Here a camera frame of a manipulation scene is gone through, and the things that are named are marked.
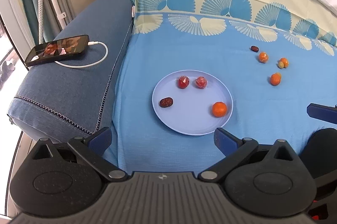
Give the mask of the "pink red fruit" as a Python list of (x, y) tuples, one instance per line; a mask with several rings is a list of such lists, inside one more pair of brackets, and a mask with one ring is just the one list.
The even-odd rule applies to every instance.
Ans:
[(195, 85), (196, 87), (198, 87), (199, 89), (204, 89), (207, 87), (207, 79), (203, 76), (199, 76), (198, 78), (195, 79)]

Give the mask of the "orange tangerine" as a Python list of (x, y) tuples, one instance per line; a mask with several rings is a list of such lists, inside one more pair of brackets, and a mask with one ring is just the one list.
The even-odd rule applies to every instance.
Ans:
[(227, 113), (227, 105), (224, 102), (216, 102), (212, 106), (212, 114), (214, 117), (224, 117)]
[(271, 77), (270, 77), (270, 84), (272, 86), (277, 86), (281, 83), (281, 78), (276, 74), (272, 74)]
[(266, 63), (269, 60), (269, 55), (266, 52), (261, 52), (258, 56), (260, 63)]

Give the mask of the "orange tangerine on plate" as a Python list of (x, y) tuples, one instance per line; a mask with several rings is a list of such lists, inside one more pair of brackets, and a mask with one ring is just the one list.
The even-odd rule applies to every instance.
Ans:
[(214, 117), (224, 117), (227, 113), (227, 105), (224, 102), (216, 102), (212, 106), (212, 114)]

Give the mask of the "light blue round plate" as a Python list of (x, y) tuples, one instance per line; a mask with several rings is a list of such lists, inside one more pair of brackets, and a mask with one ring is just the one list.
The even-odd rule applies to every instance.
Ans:
[[(190, 83), (187, 88), (178, 87), (178, 78), (187, 76)], [(207, 87), (199, 89), (195, 79), (203, 76), (207, 79)], [(161, 99), (171, 97), (171, 107), (160, 107)], [(216, 102), (227, 105), (224, 117), (214, 117), (212, 106)], [(152, 92), (152, 107), (157, 117), (175, 132), (201, 136), (211, 134), (218, 127), (228, 123), (233, 113), (233, 97), (227, 86), (215, 76), (198, 70), (180, 70), (162, 78)]]

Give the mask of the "orange tangerine on sofa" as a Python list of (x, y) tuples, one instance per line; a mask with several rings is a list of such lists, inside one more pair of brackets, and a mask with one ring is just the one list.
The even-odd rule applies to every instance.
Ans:
[(271, 77), (270, 77), (270, 84), (272, 86), (277, 86), (281, 83), (281, 78), (276, 74), (272, 74)]

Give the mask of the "small orange kumquat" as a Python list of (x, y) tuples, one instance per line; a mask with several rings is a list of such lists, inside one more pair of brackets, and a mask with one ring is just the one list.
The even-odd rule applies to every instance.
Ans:
[(285, 57), (281, 58), (280, 61), (283, 63), (284, 68), (287, 68), (289, 66), (289, 61)]

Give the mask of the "small yellow green fruit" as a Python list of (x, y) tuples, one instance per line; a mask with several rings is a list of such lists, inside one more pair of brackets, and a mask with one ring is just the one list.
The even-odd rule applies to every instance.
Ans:
[(282, 61), (278, 62), (278, 67), (280, 69), (283, 69), (284, 68), (284, 63)]

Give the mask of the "dark red date on plate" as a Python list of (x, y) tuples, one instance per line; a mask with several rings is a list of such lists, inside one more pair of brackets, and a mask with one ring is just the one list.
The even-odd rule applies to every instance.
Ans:
[(171, 107), (174, 103), (174, 100), (171, 97), (166, 97), (160, 100), (160, 107)]

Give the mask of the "dark red date on sofa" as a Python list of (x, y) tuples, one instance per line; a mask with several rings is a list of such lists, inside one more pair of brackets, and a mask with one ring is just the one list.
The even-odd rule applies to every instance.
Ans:
[(252, 50), (253, 52), (258, 52), (258, 51), (259, 51), (259, 48), (256, 47), (256, 46), (251, 46), (251, 50)]

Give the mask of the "black smartphone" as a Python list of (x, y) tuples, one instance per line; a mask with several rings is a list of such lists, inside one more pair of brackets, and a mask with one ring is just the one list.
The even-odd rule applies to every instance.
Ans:
[(38, 44), (25, 59), (27, 67), (60, 61), (81, 55), (88, 47), (89, 36), (81, 35)]

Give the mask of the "blue fan pattern sheet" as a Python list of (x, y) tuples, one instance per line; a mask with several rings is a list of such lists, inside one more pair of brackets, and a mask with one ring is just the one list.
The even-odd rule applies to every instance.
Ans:
[[(173, 131), (152, 92), (164, 76), (198, 70), (221, 80), (234, 108), (223, 126), (262, 144), (286, 139), (299, 152), (328, 122), (311, 103), (336, 104), (336, 17), (316, 0), (134, 0), (135, 27), (115, 88), (104, 158), (128, 173), (201, 172), (223, 159), (214, 133)], [(253, 52), (251, 46), (259, 48)], [(269, 60), (260, 63), (261, 52)], [(287, 68), (278, 62), (285, 57)], [(281, 83), (270, 84), (274, 73)]]

